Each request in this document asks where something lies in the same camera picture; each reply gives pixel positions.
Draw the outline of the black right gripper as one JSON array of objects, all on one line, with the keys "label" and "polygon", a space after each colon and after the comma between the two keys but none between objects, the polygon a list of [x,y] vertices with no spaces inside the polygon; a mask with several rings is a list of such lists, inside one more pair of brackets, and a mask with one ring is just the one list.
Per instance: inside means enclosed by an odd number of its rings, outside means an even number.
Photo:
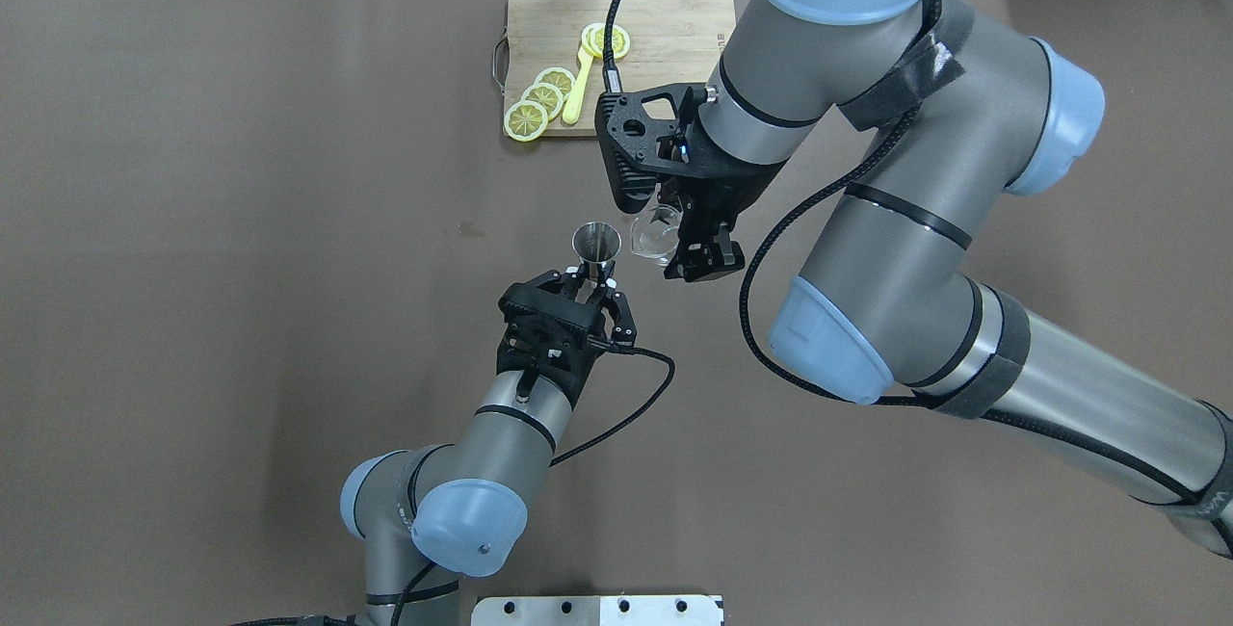
[{"label": "black right gripper", "polygon": [[732,240],[739,214],[755,205],[783,170],[782,164],[746,168],[748,175],[727,177],[667,177],[658,201],[682,213],[677,245],[665,278],[709,282],[746,266],[743,248]]}]

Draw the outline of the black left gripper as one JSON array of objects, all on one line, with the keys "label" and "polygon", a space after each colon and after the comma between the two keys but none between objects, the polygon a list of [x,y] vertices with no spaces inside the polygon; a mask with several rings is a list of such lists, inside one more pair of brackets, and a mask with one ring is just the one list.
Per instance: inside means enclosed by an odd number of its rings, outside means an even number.
[{"label": "black left gripper", "polygon": [[[568,272],[551,270],[528,280],[525,299],[529,304],[559,304],[561,301],[576,304],[582,283],[577,267],[568,267]],[[636,324],[626,295],[616,288],[616,280],[605,278],[598,285],[597,295],[600,311],[612,318],[612,343],[634,348]],[[600,355],[600,350],[591,345],[589,336],[588,331],[552,318],[514,318],[497,348],[496,372],[530,373],[530,383],[538,378],[549,380],[575,409],[591,367]]]}]

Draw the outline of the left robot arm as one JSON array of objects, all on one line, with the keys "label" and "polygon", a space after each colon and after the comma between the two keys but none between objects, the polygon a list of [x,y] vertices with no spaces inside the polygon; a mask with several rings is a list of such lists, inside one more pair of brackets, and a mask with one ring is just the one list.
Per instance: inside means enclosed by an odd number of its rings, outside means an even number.
[{"label": "left robot arm", "polygon": [[358,465],[339,508],[365,552],[361,625],[454,625],[461,577],[497,573],[526,527],[591,367],[636,328],[612,262],[515,282],[496,378],[462,437]]}]

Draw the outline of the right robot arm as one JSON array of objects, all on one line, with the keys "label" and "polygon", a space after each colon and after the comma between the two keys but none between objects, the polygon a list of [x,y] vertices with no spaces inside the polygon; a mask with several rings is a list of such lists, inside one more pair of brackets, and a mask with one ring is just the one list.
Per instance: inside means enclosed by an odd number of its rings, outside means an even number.
[{"label": "right robot arm", "polygon": [[829,108],[875,129],[792,280],[768,344],[785,378],[875,404],[1004,426],[1161,511],[1231,557],[1231,417],[961,274],[1002,195],[1036,195],[1092,144],[1095,76],[963,0],[748,0],[699,99],[681,170],[674,260],[688,282],[743,270],[727,243]]}]

